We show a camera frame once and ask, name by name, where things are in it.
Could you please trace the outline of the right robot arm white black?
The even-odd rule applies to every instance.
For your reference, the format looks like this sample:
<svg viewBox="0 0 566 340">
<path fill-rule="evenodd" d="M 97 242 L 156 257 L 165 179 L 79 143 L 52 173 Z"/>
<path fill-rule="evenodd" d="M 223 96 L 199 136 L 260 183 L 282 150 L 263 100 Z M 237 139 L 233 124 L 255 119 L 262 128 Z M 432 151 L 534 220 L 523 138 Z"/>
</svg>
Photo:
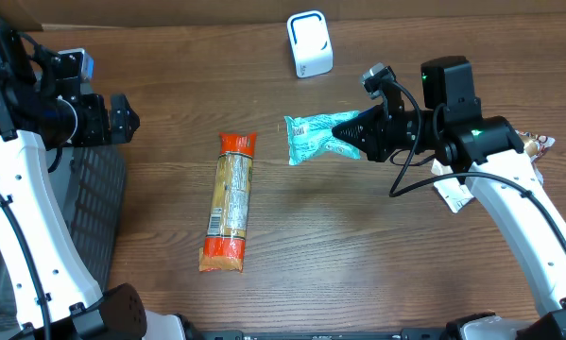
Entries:
<svg viewBox="0 0 566 340">
<path fill-rule="evenodd" d="M 424 104 L 392 69 L 378 63 L 361 83 L 381 104 L 335 126 L 333 135 L 385 162 L 396 150 L 432 150 L 451 173 L 400 188 L 401 196 L 433 182 L 456 179 L 489 213 L 517 259 L 536 302 L 535 322 L 494 313 L 464 316 L 435 331 L 436 339 L 566 339 L 566 222 L 544 192 L 522 137 L 502 116 L 486 118 L 476 96 L 472 66 L 463 56 L 432 59 L 420 67 Z"/>
</svg>

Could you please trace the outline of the black rail at table edge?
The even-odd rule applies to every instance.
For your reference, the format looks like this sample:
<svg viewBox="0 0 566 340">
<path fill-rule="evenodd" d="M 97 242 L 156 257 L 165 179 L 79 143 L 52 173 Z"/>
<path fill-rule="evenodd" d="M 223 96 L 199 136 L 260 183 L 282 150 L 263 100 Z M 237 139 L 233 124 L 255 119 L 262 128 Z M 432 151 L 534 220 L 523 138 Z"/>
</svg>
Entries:
<svg viewBox="0 0 566 340">
<path fill-rule="evenodd" d="M 204 331 L 204 340 L 444 340 L 444 328 L 405 328 L 401 331 L 242 332 Z"/>
</svg>

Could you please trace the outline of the white barcode scanner stand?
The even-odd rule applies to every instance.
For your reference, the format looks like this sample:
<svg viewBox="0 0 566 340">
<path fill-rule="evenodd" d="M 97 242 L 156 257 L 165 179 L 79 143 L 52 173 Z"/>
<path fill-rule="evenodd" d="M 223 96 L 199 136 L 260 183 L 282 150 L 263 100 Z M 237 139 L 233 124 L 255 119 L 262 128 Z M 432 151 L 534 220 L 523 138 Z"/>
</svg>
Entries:
<svg viewBox="0 0 566 340">
<path fill-rule="evenodd" d="M 298 78 L 319 76 L 333 69 L 334 53 L 322 12 L 294 14 L 288 18 L 286 28 Z"/>
</svg>

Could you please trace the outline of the teal snack packet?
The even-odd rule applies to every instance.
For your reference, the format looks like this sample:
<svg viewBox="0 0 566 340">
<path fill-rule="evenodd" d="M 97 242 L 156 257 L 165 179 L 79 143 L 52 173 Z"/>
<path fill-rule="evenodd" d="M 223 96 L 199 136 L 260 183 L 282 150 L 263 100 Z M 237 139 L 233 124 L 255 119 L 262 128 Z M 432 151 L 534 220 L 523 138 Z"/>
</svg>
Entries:
<svg viewBox="0 0 566 340">
<path fill-rule="evenodd" d="M 296 166 L 327 152 L 359 160 L 360 150 L 337 139 L 332 132 L 334 127 L 357 117 L 358 114 L 358 110 L 350 110 L 307 117 L 285 116 L 289 146 L 288 163 Z"/>
</svg>

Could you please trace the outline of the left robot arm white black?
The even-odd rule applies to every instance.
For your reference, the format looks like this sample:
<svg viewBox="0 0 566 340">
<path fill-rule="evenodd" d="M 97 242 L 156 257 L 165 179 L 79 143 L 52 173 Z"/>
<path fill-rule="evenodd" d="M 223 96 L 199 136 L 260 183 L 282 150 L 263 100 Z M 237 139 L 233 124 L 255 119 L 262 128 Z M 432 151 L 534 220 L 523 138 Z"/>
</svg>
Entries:
<svg viewBox="0 0 566 340">
<path fill-rule="evenodd" d="M 131 285 L 101 290 L 57 204 L 48 150 L 126 144 L 140 125 L 123 94 L 84 93 L 90 77 L 82 50 L 55 52 L 0 25 L 0 252 L 18 335 L 185 340 L 183 318 L 147 310 Z"/>
</svg>

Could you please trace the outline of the red and clear snack package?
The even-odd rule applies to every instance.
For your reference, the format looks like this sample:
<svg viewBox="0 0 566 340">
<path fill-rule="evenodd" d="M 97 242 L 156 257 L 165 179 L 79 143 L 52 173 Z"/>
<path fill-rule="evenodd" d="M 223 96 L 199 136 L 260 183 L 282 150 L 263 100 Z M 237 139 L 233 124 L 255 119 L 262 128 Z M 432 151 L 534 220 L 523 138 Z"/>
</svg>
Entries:
<svg viewBox="0 0 566 340">
<path fill-rule="evenodd" d="M 214 192 L 198 270 L 243 270 L 257 134 L 219 134 Z"/>
</svg>

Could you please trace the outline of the beige paper pouch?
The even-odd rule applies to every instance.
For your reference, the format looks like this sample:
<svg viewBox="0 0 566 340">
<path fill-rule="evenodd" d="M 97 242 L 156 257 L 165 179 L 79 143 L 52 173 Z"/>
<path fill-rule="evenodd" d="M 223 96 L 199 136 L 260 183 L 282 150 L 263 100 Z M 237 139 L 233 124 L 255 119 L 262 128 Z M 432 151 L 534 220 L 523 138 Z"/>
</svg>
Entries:
<svg viewBox="0 0 566 340">
<path fill-rule="evenodd" d="M 535 162 L 554 145 L 556 139 L 545 135 L 539 135 L 532 132 L 524 132 L 519 130 L 517 130 L 517 134 L 523 140 L 524 151 L 530 157 L 530 161 L 533 165 L 538 181 L 540 182 L 540 184 L 543 184 L 543 176 L 538 170 Z M 450 166 L 442 165 L 439 161 L 433 161 L 431 172 L 434 175 L 446 175 L 451 174 L 453 170 Z"/>
</svg>

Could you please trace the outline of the white tube with gold cap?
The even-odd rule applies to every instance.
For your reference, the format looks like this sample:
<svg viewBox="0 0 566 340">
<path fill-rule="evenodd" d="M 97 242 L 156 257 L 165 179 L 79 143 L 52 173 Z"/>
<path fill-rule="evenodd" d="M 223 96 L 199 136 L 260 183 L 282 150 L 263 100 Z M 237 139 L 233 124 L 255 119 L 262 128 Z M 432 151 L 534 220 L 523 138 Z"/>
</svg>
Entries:
<svg viewBox="0 0 566 340">
<path fill-rule="evenodd" d="M 434 187 L 453 213 L 458 213 L 473 200 L 473 195 L 467 186 L 456 178 L 437 181 Z"/>
</svg>

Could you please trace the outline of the grey plastic mesh basket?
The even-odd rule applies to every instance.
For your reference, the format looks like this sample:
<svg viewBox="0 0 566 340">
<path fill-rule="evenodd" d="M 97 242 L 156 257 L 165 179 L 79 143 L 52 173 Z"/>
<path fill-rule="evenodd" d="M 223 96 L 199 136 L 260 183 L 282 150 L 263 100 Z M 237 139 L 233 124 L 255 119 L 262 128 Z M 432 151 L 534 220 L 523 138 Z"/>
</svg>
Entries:
<svg viewBox="0 0 566 340">
<path fill-rule="evenodd" d="M 127 179 L 123 156 L 114 145 L 65 148 L 49 178 L 78 255 L 105 291 Z M 0 254 L 0 332 L 17 328 L 13 289 Z"/>
</svg>

